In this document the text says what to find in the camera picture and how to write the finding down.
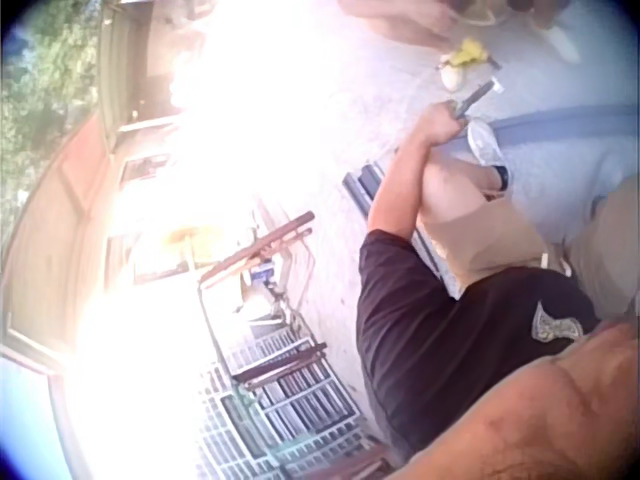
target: khaki shorts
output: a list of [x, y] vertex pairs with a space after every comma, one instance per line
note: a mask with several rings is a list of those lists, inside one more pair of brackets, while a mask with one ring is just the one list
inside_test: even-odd
[[462, 289], [510, 267], [542, 267], [577, 277], [602, 319], [628, 313], [640, 284], [637, 175], [600, 205], [567, 247], [545, 242], [507, 198], [446, 223], [425, 224]]

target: tree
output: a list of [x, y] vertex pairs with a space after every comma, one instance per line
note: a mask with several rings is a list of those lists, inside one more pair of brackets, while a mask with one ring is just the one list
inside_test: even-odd
[[3, 246], [26, 193], [33, 189], [64, 138], [97, 105], [101, 6], [101, 0], [43, 2], [19, 25], [27, 46], [3, 61]]

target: man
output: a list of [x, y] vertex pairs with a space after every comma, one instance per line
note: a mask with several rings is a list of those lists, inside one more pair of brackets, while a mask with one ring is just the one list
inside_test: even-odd
[[[439, 52], [441, 61], [454, 50], [449, 40], [458, 20], [470, 24], [465, 12], [486, 10], [493, 22], [492, 9], [504, 11], [505, 0], [338, 0], [348, 15], [362, 18], [371, 30], [400, 43], [428, 47]], [[529, 13], [532, 29], [548, 42], [568, 63], [579, 63], [580, 53], [567, 34], [555, 23], [557, 15], [569, 0], [506, 0], [517, 12]], [[445, 66], [440, 70], [442, 82], [453, 92], [462, 86], [463, 72], [459, 67]]]
[[638, 332], [598, 330], [507, 377], [393, 478], [638, 478]]
[[[508, 198], [489, 201], [513, 182], [504, 165], [432, 152], [463, 126], [449, 103], [426, 111], [386, 173], [360, 252], [365, 385], [386, 440], [404, 460], [509, 374], [591, 333], [600, 323], [594, 301], [598, 311], [622, 315], [638, 295], [634, 238], [618, 242], [611, 256], [602, 228], [587, 231], [569, 249], [574, 265]], [[638, 238], [634, 182], [600, 205], [597, 227], [635, 224]], [[457, 301], [411, 246], [418, 216], [464, 290]], [[578, 280], [566, 275], [570, 269]]]

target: black t-shirt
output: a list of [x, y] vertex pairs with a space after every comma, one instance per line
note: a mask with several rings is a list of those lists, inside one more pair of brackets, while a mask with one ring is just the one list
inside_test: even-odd
[[357, 345], [365, 386], [387, 442], [408, 460], [484, 393], [531, 361], [571, 343], [533, 336], [538, 304], [590, 333], [593, 306], [573, 280], [511, 268], [456, 301], [406, 240], [369, 233], [360, 250]]

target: hammer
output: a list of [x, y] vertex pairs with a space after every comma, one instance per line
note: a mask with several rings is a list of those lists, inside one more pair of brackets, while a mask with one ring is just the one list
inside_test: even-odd
[[458, 104], [456, 108], [456, 113], [455, 113], [456, 120], [461, 120], [464, 117], [464, 115], [467, 113], [467, 110], [471, 108], [471, 105], [476, 103], [478, 100], [484, 97], [491, 90], [494, 90], [497, 93], [504, 92], [504, 87], [500, 85], [500, 83], [498, 83], [498, 80], [496, 79], [496, 77], [491, 77], [491, 80], [489, 80], [484, 85], [480, 86], [475, 92], [469, 95], [467, 99], [465, 99], [463, 102]]

